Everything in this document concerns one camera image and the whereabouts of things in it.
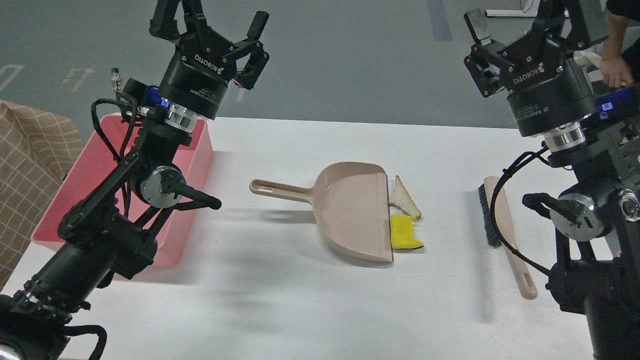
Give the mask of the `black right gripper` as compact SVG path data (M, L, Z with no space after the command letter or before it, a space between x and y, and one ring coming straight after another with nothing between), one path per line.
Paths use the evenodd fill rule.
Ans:
M582 121L595 111L594 94L573 52L609 36L598 0L540 0L535 29L506 47L492 38L483 10L469 10L463 18L473 40L464 64L484 98L508 90L522 137Z

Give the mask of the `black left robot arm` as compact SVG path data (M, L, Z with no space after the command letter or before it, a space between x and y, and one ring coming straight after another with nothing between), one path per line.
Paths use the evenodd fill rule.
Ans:
M98 360L108 338L99 325L71 326L87 297L118 274L128 280L153 264L157 235L174 211L218 210L221 200L186 182L174 157L192 143L197 121L217 116L229 84L250 91L270 59L261 41L270 15L257 11L246 38L232 42L210 27L199 0L160 0L151 36L174 44L158 86L110 82L115 98L91 105L94 132L115 169L62 217L64 245L13 296L1 296L1 358L57 360L71 337L96 335Z

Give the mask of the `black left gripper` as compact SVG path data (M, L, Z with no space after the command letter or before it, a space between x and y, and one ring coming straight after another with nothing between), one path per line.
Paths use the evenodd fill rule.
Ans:
M186 27L183 33L179 32L176 20L180 4ZM248 57L234 77L240 88L251 91L262 75L270 55L260 38L269 18L268 12L257 11L246 38L232 44L207 25L200 0L159 0L150 20L149 33L174 44L174 54L158 86L158 96L199 117L213 120L236 73L233 62ZM223 57L228 53L230 61L224 62Z

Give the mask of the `seated person's forearm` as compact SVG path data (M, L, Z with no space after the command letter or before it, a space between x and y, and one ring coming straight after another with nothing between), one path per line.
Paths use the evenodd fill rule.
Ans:
M608 38L604 41L602 62L622 59L624 37L629 21L626 16L606 10L605 23L608 30Z

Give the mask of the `seated person's hand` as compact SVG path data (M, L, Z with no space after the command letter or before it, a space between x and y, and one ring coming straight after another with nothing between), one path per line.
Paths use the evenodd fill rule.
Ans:
M621 55L603 56L599 70L606 86L621 89L635 83L630 66Z

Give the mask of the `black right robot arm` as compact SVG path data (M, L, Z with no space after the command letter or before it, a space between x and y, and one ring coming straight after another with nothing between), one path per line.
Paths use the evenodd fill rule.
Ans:
M547 275L546 289L563 312L586 316L596 360L639 358L639 88L596 96L577 51L608 36L597 0L542 0L524 35L508 45L492 38L483 10L464 20L473 38L464 63L487 98L507 91L522 137L544 137L487 190L485 217L513 255ZM534 159L550 155L576 184L553 197L524 194L522 203L555 227L557 260L544 268L509 244L494 205L506 182Z

